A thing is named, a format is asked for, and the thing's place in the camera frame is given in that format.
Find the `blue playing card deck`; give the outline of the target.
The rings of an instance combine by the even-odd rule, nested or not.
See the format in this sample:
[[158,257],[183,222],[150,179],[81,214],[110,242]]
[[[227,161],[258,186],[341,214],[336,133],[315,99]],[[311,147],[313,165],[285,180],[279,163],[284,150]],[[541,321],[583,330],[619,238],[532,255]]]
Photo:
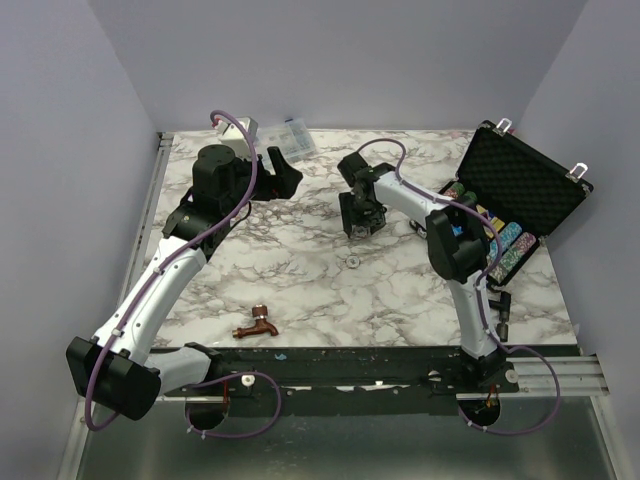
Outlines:
[[[494,230],[497,233],[500,233],[501,230],[505,227],[505,222],[502,221],[501,219],[499,219],[494,213],[492,213],[490,210],[486,209],[485,207],[481,206],[481,205],[477,205],[476,206],[477,212],[483,216],[484,218],[486,218],[491,225],[493,226]],[[489,239],[493,239],[495,237],[493,231],[491,230],[490,227],[488,227],[486,224],[483,225],[484,231],[487,235],[487,237]]]

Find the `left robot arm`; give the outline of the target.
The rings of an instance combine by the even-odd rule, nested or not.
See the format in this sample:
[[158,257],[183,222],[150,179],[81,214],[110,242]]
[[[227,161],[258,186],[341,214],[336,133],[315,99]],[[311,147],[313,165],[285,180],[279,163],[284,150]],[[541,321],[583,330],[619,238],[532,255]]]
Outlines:
[[228,146],[209,145],[198,152],[192,185],[168,217],[147,269],[90,339],[74,337],[66,349],[74,386],[88,405],[139,420],[162,393],[190,385],[209,395],[220,387],[222,372],[212,364],[212,350],[190,343],[160,360],[151,349],[182,291],[231,232],[243,206],[296,193],[302,173],[279,148],[267,153],[272,171]]

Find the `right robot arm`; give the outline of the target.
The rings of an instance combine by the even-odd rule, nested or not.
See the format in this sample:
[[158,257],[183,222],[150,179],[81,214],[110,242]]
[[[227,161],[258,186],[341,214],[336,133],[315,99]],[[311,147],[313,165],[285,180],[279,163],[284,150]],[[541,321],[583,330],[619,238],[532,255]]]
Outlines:
[[343,230],[365,238],[386,225],[389,207],[402,212],[426,234],[432,269],[446,281],[460,327],[460,379],[480,392],[496,380],[504,362],[489,319],[486,276],[489,242],[473,201],[458,203],[398,178],[388,163],[369,165],[359,153],[338,164],[350,188],[339,195]]

